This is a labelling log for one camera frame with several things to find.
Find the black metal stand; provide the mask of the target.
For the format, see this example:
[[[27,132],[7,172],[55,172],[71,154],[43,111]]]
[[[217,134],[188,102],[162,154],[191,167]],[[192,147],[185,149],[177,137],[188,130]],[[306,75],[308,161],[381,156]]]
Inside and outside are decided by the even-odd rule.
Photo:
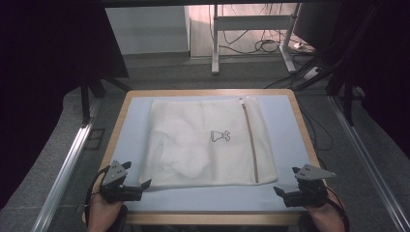
[[[352,119],[352,101],[353,101],[353,85],[354,79],[349,74],[349,70],[353,66],[353,56],[359,47],[360,42],[366,34],[371,22],[374,20],[377,12],[381,6],[380,0],[365,0],[365,7],[359,14],[358,21],[353,26],[352,36],[346,45],[340,58],[320,72],[315,77],[297,85],[294,91],[303,91],[307,87],[313,85],[319,80],[331,75],[332,78],[325,88],[328,96],[335,96],[341,88],[344,88],[344,95],[342,100],[342,116],[347,121],[349,126],[353,126]]]
[[[119,81],[114,77],[97,72],[96,74],[87,74],[86,72],[80,78],[80,94],[81,94],[81,108],[82,108],[82,127],[85,128],[91,122],[91,108],[89,102],[89,92],[96,98],[102,98],[105,95],[105,90],[102,81],[118,87],[119,89],[129,92],[132,87]]]

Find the white desk frame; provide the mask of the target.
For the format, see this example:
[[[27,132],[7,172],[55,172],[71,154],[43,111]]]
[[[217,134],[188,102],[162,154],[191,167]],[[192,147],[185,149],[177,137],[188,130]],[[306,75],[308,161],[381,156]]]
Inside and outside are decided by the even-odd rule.
[[[290,73],[296,68],[290,58],[288,46],[301,4],[297,3],[292,14],[219,16],[219,6],[214,6],[211,32],[213,33],[212,74],[220,72],[219,31],[239,30],[285,30],[282,43],[278,45],[284,64]]]

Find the dark floor grate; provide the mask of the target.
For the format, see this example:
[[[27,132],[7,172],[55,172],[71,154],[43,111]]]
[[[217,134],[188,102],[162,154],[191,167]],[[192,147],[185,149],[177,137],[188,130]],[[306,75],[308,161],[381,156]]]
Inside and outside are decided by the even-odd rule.
[[[100,149],[105,129],[92,129],[84,145],[85,150],[97,151]]]

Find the aluminium floor rail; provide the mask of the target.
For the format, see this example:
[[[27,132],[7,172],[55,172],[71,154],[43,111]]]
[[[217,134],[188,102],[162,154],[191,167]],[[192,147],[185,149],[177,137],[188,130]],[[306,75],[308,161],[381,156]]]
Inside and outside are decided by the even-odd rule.
[[[367,176],[373,183],[376,192],[378,193],[382,203],[384,204],[388,214],[390,215],[393,223],[398,232],[410,232],[410,220],[404,213],[403,208],[397,201],[394,193],[387,185],[387,182],[382,177],[379,169],[376,167],[369,151],[367,150],[363,140],[358,135],[354,126],[351,126],[345,119],[343,114],[343,106],[335,96],[329,96],[328,100],[334,109],[341,126],[345,130],[348,139],[350,140],[355,153],[358,155],[362,166],[364,167]]]
[[[78,130],[73,144],[30,232],[47,232],[73,174],[73,170],[91,128],[92,126],[88,124]]]

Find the person's right hand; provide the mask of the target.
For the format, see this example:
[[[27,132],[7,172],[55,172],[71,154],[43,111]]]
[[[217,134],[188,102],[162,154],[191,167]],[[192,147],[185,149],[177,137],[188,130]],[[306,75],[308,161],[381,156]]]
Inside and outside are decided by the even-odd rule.
[[[312,221],[320,232],[345,232],[340,211],[329,203],[321,207],[306,206]]]

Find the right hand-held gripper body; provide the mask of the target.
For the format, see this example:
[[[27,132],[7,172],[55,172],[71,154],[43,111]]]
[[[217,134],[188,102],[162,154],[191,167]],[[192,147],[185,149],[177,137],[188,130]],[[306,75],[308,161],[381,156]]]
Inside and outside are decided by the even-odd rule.
[[[321,206],[328,197],[324,179],[333,178],[337,174],[311,164],[301,167],[295,178],[298,191],[288,192],[282,198],[286,207]]]

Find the white mesh laundry bag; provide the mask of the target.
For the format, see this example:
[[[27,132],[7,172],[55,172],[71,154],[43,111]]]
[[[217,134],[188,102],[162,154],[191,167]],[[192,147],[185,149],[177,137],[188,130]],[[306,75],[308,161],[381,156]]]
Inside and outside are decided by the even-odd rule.
[[[257,99],[152,102],[141,182],[176,189],[264,185],[277,179]]]

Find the person's left hand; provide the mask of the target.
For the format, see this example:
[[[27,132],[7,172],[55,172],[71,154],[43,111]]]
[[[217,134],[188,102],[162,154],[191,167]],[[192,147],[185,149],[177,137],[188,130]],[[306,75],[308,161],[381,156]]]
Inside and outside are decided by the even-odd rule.
[[[87,232],[107,232],[119,215],[123,203],[108,203],[98,193],[91,197]]]

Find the white power strip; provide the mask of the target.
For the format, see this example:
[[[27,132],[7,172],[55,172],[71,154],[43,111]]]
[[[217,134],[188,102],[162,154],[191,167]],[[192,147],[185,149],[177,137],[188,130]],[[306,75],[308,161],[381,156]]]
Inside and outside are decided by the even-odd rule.
[[[319,73],[321,73],[322,70],[318,67],[313,67],[310,71],[308,71],[305,75],[304,75],[304,79],[305,80],[310,80],[313,77],[317,76]]]

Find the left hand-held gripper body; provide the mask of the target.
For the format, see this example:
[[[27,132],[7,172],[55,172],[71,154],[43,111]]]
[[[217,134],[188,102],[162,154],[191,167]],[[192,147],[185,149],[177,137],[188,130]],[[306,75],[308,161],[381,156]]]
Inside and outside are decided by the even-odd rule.
[[[122,163],[114,160],[108,167],[100,184],[100,195],[109,203],[119,201],[139,201],[143,190],[141,187],[127,187],[124,185],[128,169]]]

